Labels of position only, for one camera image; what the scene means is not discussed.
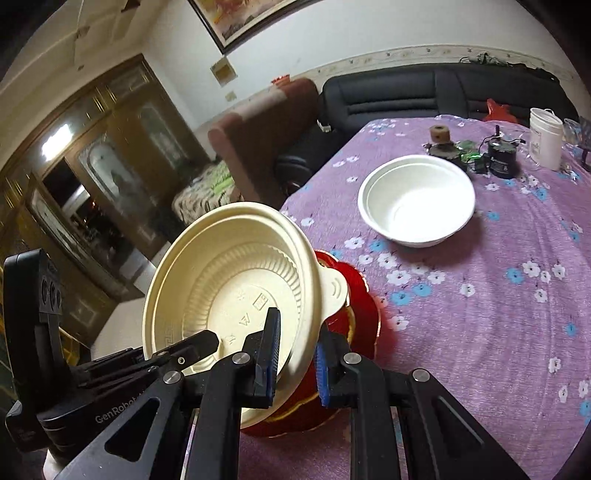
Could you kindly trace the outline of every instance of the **glass cabinet door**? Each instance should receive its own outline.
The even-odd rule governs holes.
[[[170,208],[174,196],[209,163],[191,130],[155,83],[118,101],[109,122],[121,138],[126,159],[163,207]]]
[[[77,140],[64,157],[86,191],[133,245],[153,258],[165,243],[157,201],[122,154],[109,122]]]
[[[131,279],[125,278],[119,271],[109,271],[104,264],[105,259],[96,258],[96,249],[70,223],[45,185],[35,176],[31,178],[26,203],[44,232],[109,296],[117,301],[142,296]]]

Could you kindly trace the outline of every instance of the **white foam bowl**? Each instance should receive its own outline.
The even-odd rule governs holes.
[[[468,175],[447,160],[406,155],[376,168],[363,181],[357,205],[363,221],[408,247],[437,245],[474,213]]]

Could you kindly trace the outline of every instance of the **brown armchair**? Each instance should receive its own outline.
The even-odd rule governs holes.
[[[243,198],[278,209],[286,196],[273,175],[275,159],[317,115],[316,86],[302,78],[251,97],[215,123],[207,136]]]

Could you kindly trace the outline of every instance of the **screw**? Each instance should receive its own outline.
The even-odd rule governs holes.
[[[431,374],[429,372],[427,372],[425,369],[417,368],[413,372],[413,378],[417,382],[427,382],[431,378]]]
[[[235,353],[232,357],[232,362],[237,365],[247,364],[251,360],[251,356],[246,352]]]
[[[347,365],[357,365],[361,361],[361,355],[355,352],[346,353],[343,357]]]
[[[172,385],[173,383],[178,382],[183,375],[181,372],[177,372],[176,370],[171,370],[170,372],[166,372],[164,374],[164,383],[168,385]]]

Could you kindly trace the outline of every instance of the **decorative wall border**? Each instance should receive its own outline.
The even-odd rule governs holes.
[[[321,90],[326,80],[336,75],[343,75],[367,70],[397,67],[416,63],[458,62],[464,57],[476,57],[479,53],[489,55],[510,63],[524,63],[528,67],[542,68],[552,72],[561,83],[574,82],[583,85],[575,72],[523,53],[474,45],[419,45],[415,47],[391,48],[374,53],[350,57],[302,72],[293,78],[308,77]]]

